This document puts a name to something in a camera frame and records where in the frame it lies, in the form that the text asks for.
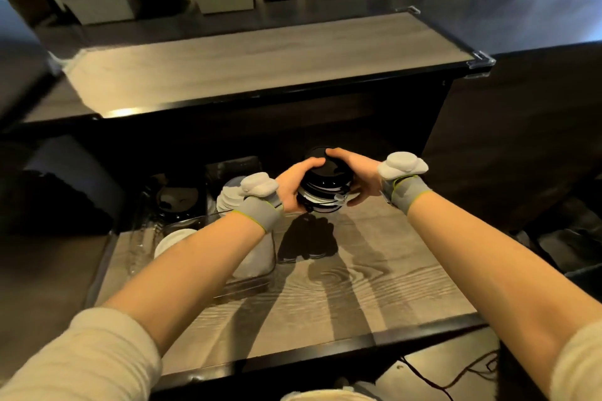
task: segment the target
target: white sleeve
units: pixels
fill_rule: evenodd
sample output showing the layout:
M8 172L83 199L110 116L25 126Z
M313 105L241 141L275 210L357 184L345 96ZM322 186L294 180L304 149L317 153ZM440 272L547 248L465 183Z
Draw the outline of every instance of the white sleeve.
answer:
M552 371L550 400L602 400L602 321L580 329L565 344Z
M0 390L0 401L146 401L161 376L155 343L130 316L80 312Z

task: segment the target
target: black cable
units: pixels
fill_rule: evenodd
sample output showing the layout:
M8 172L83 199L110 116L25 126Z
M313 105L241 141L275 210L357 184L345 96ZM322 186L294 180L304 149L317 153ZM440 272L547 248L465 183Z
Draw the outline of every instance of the black cable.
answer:
M448 383L447 385L438 385L437 383L428 380L426 377L424 377L422 374L420 374L420 372L415 367L413 367L410 364L410 362L406 359L405 355L403 357L401 357L399 359L399 361L401 361L403 364L407 365L407 367L410 368L410 371L412 373L414 373L416 376L418 376L420 379L422 379L427 385L433 387L436 390L442 391L443 393L445 393L447 395L447 397L450 399L450 401L454 401L454 399L452 398L452 396L449 394L449 392L447 390L449 388L452 388L454 385L456 385L458 383L458 381L460 379L462 379L462 377L466 373L469 373L469 372L475 373L479 377L484 378L487 381L490 381L490 382L495 381L494 379L488 378L487 375L495 373L496 368L491 369L491 367L489 367L489 366L492 365L494 362L497 363L498 354L499 354L499 351L491 351L491 352L487 352L484 355L481 355L476 360L474 360L471 364L469 364L468 366L465 366L464 369L462 371L460 371L460 373L454 378L454 380L452 382ZM473 366L477 365L478 363L480 363L481 361L483 361L490 355L495 355L495 356L485 364L487 371L478 371L476 369L473 369Z

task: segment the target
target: forearm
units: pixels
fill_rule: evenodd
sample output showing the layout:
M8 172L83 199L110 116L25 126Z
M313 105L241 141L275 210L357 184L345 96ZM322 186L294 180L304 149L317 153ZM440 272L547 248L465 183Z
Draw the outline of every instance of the forearm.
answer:
M104 306L136 320L163 355L264 235L259 224L230 213L171 247Z
M556 358L602 305L534 253L434 192L408 219L448 275L548 393Z

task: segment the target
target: gray floor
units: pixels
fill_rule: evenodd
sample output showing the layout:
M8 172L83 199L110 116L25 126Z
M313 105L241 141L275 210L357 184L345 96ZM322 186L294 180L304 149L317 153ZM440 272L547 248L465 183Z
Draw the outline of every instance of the gray floor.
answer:
M602 0L289 0L255 10L92 26L41 27L44 45L70 57L79 48L194 38L390 13L414 5L470 46L491 55L602 40Z
M424 377L438 385L445 385L475 359L498 348L499 341L493 330L484 328L415 352L406 358ZM474 368L485 370L487 361L485 359ZM376 387L386 401L448 401L443 392L428 386L401 362L391 366L376 381ZM493 401L495 390L495 382L467 373L448 392L454 401Z

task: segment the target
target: wrist strap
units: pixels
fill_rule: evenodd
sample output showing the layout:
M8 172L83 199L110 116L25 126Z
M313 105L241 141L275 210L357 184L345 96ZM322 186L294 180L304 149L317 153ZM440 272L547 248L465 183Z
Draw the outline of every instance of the wrist strap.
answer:
M284 215L284 207L276 192L265 198L248 196L234 211L258 223L266 233L272 231Z
M410 206L424 192L432 190L420 176L399 178L393 185L391 204L408 215Z

